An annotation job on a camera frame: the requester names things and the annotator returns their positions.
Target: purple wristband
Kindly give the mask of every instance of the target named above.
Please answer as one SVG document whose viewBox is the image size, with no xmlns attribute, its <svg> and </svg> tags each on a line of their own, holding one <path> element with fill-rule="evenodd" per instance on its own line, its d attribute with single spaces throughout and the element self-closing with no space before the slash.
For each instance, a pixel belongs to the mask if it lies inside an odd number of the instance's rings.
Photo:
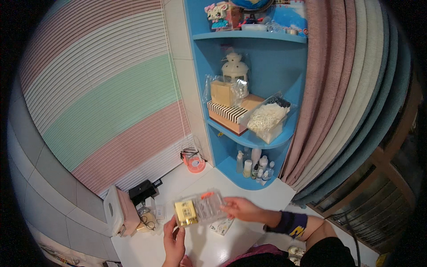
<svg viewBox="0 0 427 267">
<path fill-rule="evenodd" d="M 307 214 L 292 213 L 281 211 L 282 218 L 279 224 L 275 227 L 264 225 L 264 231 L 287 234 L 292 238 L 301 237 L 307 227 Z"/>
</svg>

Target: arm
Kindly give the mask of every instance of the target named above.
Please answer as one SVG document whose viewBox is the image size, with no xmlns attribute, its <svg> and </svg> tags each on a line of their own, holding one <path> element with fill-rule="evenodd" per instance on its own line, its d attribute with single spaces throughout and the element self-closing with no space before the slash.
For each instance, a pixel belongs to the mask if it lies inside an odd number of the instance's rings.
<svg viewBox="0 0 427 267">
<path fill-rule="evenodd" d="M 272 232 L 287 233 L 291 236 L 293 236 L 292 233 L 298 234 L 298 232 L 295 232 L 295 230 L 298 231 L 298 224 L 297 227 L 290 226 L 289 232 L 285 229 L 289 221 L 287 215 L 292 215 L 291 213 L 285 214 L 284 211 L 265 210 L 241 197 L 226 197 L 224 200 L 227 202 L 227 206 L 223 207 L 223 211 L 227 212 L 230 218 L 236 217 L 243 221 L 263 223 L 267 226 L 267 230 Z M 330 223 L 322 218 L 301 214 L 293 215 L 307 218 L 302 223 L 305 225 L 300 228 L 302 236 L 299 237 L 299 240 L 306 241 L 307 250 L 324 238 L 336 237 Z"/>
</svg>

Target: clear plastic case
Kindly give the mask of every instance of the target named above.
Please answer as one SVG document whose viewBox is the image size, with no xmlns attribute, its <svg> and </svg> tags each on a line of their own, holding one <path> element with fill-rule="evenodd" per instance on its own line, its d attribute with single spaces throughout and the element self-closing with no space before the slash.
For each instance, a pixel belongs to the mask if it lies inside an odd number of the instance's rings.
<svg viewBox="0 0 427 267">
<path fill-rule="evenodd" d="M 203 103 L 212 100 L 215 104 L 227 107 L 240 107 L 243 98 L 249 95 L 248 83 L 238 79 L 235 82 L 225 82 L 224 77 L 206 75 Z"/>
<path fill-rule="evenodd" d="M 288 117 L 295 112 L 295 107 L 295 104 L 283 99 L 281 92 L 277 92 L 240 117 L 237 123 L 246 126 L 270 144 L 282 133 L 283 126 Z"/>
<path fill-rule="evenodd" d="M 178 226 L 186 227 L 196 223 L 212 223 L 227 217 L 227 214 L 219 208 L 221 205 L 225 205 L 221 193 L 213 189 L 202 194 L 177 199 L 173 203 L 173 209 Z"/>
</svg>

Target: small bottle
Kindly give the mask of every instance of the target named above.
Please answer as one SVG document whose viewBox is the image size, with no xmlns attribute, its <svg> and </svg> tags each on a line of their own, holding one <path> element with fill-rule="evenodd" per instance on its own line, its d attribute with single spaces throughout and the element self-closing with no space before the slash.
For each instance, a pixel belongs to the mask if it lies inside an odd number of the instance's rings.
<svg viewBox="0 0 427 267">
<path fill-rule="evenodd" d="M 267 168 L 266 170 L 268 170 L 268 178 L 271 179 L 273 177 L 273 173 L 274 173 L 274 161 L 270 162 L 270 168 Z"/>
<path fill-rule="evenodd" d="M 243 177 L 249 178 L 251 176 L 252 161 L 250 159 L 245 160 L 245 167 L 243 168 Z"/>
<path fill-rule="evenodd" d="M 262 181 L 262 177 L 263 177 L 263 169 L 259 169 L 258 175 L 257 175 L 257 183 L 260 183 Z"/>
<path fill-rule="evenodd" d="M 267 168 L 268 159 L 267 156 L 264 155 L 262 158 L 260 158 L 260 169 L 265 170 Z"/>
<path fill-rule="evenodd" d="M 268 173 L 268 171 L 266 170 L 265 172 L 264 172 L 264 174 L 263 174 L 263 177 L 261 178 L 261 185 L 265 185 L 266 184 L 266 182 L 268 181 L 268 180 L 270 180 L 270 178 L 268 178 L 268 175 L 269 175 L 269 173 Z"/>
<path fill-rule="evenodd" d="M 252 178 L 252 180 L 255 180 L 256 178 L 257 178 L 257 175 L 258 175 L 258 168 L 259 168 L 259 165 L 258 165 L 258 163 L 257 164 L 255 164 L 255 166 L 253 167 L 253 169 L 252 169 L 252 173 L 251 173 L 251 178 Z"/>
<path fill-rule="evenodd" d="M 237 173 L 243 172 L 243 153 L 240 150 L 239 150 L 239 154 L 237 155 L 236 172 Z"/>
<path fill-rule="evenodd" d="M 258 161 L 260 160 L 261 157 L 261 149 L 258 148 L 252 148 L 252 154 L 251 154 L 251 160 L 252 160 L 252 164 L 257 164 Z"/>
<path fill-rule="evenodd" d="M 251 149 L 249 147 L 245 147 L 243 149 L 243 162 L 247 159 L 251 159 Z"/>
</svg>

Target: hand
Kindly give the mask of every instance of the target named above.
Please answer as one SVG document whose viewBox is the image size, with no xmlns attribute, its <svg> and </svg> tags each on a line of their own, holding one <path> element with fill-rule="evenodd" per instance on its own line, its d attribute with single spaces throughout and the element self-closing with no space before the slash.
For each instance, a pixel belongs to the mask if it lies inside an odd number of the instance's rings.
<svg viewBox="0 0 427 267">
<path fill-rule="evenodd" d="M 228 218 L 237 218 L 246 222 L 263 222 L 264 209 L 256 206 L 244 197 L 225 197 L 226 206 L 221 209 L 228 213 Z"/>
<path fill-rule="evenodd" d="M 175 226 L 177 226 L 176 219 L 173 217 L 163 227 L 163 245 L 166 252 L 163 267 L 178 267 L 185 254 L 185 229 L 181 227 L 173 231 Z"/>
</svg>

